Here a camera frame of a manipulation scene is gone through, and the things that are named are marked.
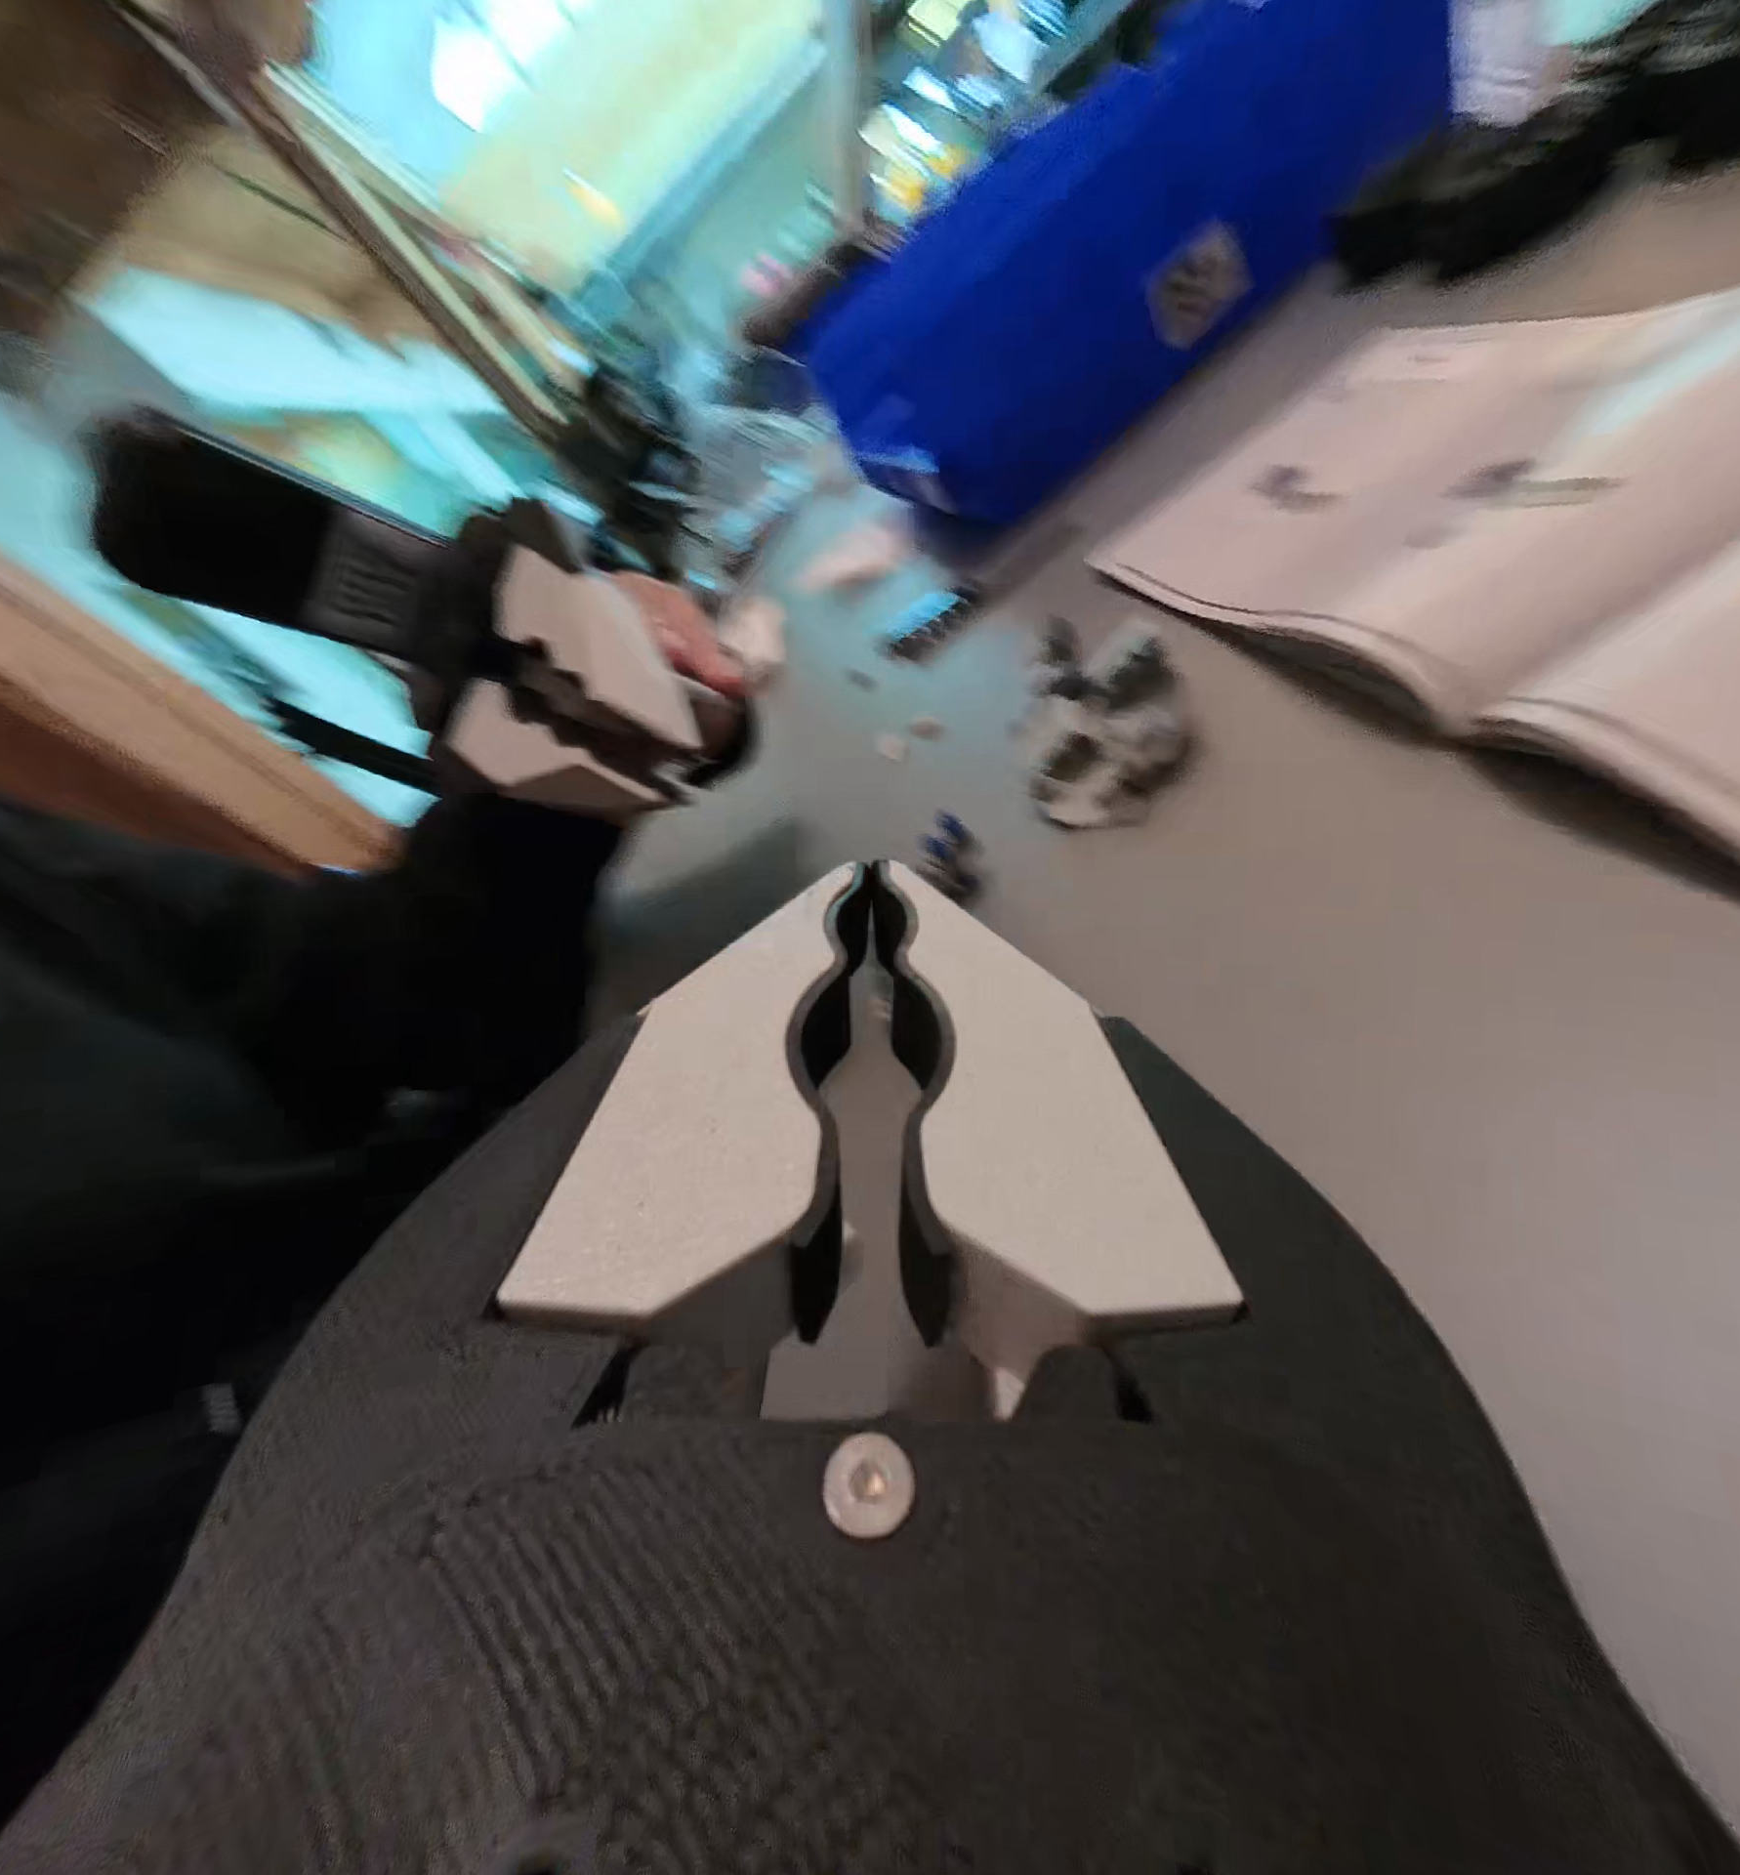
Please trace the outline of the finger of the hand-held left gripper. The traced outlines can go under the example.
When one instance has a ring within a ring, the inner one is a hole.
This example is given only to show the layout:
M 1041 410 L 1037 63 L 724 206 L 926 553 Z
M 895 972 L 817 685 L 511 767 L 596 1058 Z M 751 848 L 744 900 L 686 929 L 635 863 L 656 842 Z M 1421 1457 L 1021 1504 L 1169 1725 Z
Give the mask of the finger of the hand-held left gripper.
M 451 788 L 564 814 L 664 812 L 699 756 L 703 720 L 676 686 L 631 700 L 466 686 L 434 731 Z
M 709 751 L 709 706 L 607 575 L 508 560 L 495 632 L 508 644 L 508 696 L 553 738 L 640 756 Z

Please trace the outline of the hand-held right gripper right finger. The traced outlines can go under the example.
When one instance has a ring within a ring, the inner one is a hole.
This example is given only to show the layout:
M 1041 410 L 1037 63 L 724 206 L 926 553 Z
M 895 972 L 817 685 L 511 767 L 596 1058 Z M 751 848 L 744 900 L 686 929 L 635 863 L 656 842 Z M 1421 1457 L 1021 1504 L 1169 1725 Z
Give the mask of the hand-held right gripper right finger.
M 912 867 L 875 865 L 889 1045 L 912 1082 L 897 1259 L 926 1347 L 1014 1414 L 1060 1349 L 1226 1328 L 1243 1291 L 1085 998 Z

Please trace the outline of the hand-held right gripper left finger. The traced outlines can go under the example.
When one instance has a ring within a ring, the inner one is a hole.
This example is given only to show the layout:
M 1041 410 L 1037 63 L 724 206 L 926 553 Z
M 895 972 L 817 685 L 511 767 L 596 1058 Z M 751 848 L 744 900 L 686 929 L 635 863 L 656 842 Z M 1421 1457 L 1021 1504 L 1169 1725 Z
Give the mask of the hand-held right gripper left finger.
M 813 1347 L 844 1280 L 838 1121 L 870 879 L 844 863 L 649 998 L 494 1313 L 603 1338 L 647 1389 L 763 1419 L 772 1356 Z

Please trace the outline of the blue plastic bin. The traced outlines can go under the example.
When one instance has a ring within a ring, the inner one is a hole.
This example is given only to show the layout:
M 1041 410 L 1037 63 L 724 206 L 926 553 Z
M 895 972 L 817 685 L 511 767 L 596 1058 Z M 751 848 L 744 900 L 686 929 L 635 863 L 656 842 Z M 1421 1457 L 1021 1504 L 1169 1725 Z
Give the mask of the blue plastic bin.
M 1448 2 L 1187 2 L 793 330 L 860 475 L 1009 527 L 1447 120 Z

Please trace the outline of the person's left forearm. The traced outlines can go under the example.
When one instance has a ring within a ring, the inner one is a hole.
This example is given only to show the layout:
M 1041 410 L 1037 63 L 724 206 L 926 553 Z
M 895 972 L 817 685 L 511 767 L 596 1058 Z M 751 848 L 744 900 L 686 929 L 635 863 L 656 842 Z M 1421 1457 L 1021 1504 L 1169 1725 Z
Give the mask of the person's left forearm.
M 388 867 L 304 886 L 275 1006 L 294 1082 L 336 1117 L 394 1094 L 514 1106 L 580 1036 L 624 837 L 469 792 L 424 814 Z

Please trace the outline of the grey desk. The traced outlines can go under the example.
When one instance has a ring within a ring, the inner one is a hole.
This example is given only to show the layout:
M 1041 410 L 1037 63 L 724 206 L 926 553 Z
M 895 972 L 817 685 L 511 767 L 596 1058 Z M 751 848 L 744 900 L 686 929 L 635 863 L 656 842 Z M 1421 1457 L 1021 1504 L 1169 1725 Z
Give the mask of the grey desk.
M 1740 874 L 1551 764 L 1409 738 L 1349 690 L 1134 607 L 1085 553 L 1373 324 L 1638 310 L 1740 285 L 1740 169 L 1628 181 L 1508 271 L 1310 277 L 1000 553 L 929 664 L 811 603 L 755 761 L 637 835 L 618 1015 L 938 814 L 981 917 L 1134 1023 L 1398 1273 L 1492 1414 L 1572 1595 L 1740 1834 Z M 1147 823 L 1064 835 L 1017 772 L 1037 627 L 1171 639 L 1198 720 Z

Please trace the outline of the person's left hand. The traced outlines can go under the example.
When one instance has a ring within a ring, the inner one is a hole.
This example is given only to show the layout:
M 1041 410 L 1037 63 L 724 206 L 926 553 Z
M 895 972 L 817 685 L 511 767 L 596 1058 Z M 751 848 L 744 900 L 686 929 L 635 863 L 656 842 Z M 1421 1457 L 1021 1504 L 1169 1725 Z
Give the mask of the person's left hand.
M 619 571 L 607 585 L 635 606 L 649 640 L 669 669 L 716 696 L 716 706 L 694 706 L 703 727 L 703 764 L 726 772 L 751 746 L 751 685 L 741 661 L 716 640 L 713 621 L 695 593 L 653 575 Z

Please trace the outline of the black beam with pale pins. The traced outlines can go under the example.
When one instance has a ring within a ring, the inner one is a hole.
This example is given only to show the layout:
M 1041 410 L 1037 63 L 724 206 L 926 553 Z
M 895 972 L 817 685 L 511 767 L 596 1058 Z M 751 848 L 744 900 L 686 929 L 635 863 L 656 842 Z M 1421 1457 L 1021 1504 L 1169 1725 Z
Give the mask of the black beam with pale pins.
M 970 588 L 934 588 L 910 599 L 883 629 L 881 653 L 892 661 L 932 660 L 974 613 L 981 593 Z

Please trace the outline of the grey brick assembly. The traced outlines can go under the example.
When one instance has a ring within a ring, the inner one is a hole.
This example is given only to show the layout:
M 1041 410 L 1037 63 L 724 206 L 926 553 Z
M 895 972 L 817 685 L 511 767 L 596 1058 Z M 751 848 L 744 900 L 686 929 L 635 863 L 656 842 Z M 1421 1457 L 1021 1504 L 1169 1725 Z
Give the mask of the grey brick assembly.
M 1195 727 L 1155 629 L 1121 623 L 1082 648 L 1049 618 L 1028 664 L 1026 794 L 1061 831 L 1128 830 L 1187 772 Z

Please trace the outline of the person's dark clothing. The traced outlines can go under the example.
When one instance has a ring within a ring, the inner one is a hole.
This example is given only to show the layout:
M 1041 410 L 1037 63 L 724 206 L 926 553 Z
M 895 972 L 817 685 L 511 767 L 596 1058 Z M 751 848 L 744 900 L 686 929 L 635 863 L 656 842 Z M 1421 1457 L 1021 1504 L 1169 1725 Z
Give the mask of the person's dark clothing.
M 256 1361 L 466 1132 L 294 1082 L 279 980 L 329 877 L 0 801 L 0 1827 L 178 1573 Z

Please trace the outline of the white instruction manual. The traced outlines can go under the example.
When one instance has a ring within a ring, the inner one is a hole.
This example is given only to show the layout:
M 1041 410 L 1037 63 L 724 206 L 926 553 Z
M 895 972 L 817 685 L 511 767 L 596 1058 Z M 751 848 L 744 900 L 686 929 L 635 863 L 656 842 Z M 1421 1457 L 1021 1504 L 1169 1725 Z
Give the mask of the white instruction manual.
M 1383 326 L 1085 562 L 1740 865 L 1740 286 Z

